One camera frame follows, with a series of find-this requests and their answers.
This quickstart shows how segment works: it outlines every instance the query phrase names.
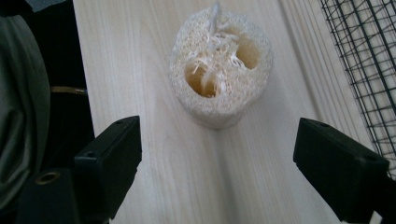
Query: natural loofah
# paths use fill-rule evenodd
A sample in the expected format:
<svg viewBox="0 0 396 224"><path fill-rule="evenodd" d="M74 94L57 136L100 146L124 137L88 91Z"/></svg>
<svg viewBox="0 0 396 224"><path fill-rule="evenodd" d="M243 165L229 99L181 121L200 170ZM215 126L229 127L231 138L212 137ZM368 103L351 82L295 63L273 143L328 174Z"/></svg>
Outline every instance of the natural loofah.
<svg viewBox="0 0 396 224"><path fill-rule="evenodd" d="M215 4L180 28L169 76L187 111L201 124L222 129L262 94L272 63L263 31Z"/></svg>

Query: black wire grid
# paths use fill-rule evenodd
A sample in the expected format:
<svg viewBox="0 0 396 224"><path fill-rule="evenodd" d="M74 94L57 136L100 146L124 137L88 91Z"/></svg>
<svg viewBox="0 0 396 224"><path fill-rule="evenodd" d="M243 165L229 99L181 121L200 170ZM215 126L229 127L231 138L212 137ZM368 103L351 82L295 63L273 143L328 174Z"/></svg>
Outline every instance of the black wire grid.
<svg viewBox="0 0 396 224"><path fill-rule="evenodd" d="M396 1L319 2L373 146L396 179Z"/></svg>

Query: screw hole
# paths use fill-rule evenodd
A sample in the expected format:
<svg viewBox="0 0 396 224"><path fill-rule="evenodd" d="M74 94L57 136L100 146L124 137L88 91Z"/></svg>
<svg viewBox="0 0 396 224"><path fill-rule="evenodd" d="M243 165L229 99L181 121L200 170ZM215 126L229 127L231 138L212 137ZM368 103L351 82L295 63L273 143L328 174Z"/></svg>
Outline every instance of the screw hole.
<svg viewBox="0 0 396 224"><path fill-rule="evenodd" d="M35 182L37 183L37 185L47 185L58 179L59 176L61 176L59 172L49 172L44 175L41 175L39 178L35 180Z"/></svg>
<svg viewBox="0 0 396 224"><path fill-rule="evenodd" d="M85 153L84 156L89 157L89 158L93 158L93 157L95 157L95 153L92 152L92 151L89 151L89 152Z"/></svg>

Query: wooden table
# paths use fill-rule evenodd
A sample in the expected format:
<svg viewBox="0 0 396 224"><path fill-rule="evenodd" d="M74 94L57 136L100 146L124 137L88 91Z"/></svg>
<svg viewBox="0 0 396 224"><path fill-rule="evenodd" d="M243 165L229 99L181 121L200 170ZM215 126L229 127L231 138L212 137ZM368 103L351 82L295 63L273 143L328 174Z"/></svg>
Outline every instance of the wooden table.
<svg viewBox="0 0 396 224"><path fill-rule="evenodd" d="M114 223L339 223L292 161L300 117L371 147L317 0L222 0L267 33L264 95L240 122L192 122L167 76L178 29L214 1L75 1L93 126L139 115L143 160Z"/></svg>

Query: gray fabric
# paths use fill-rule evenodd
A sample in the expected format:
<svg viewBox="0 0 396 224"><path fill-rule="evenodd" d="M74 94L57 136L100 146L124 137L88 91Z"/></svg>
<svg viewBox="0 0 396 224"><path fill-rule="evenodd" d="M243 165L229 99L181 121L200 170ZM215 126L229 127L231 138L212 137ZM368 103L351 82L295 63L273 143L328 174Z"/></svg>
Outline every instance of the gray fabric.
<svg viewBox="0 0 396 224"><path fill-rule="evenodd" d="M0 18L0 209L18 201L47 142L50 84L35 38L21 16Z"/></svg>

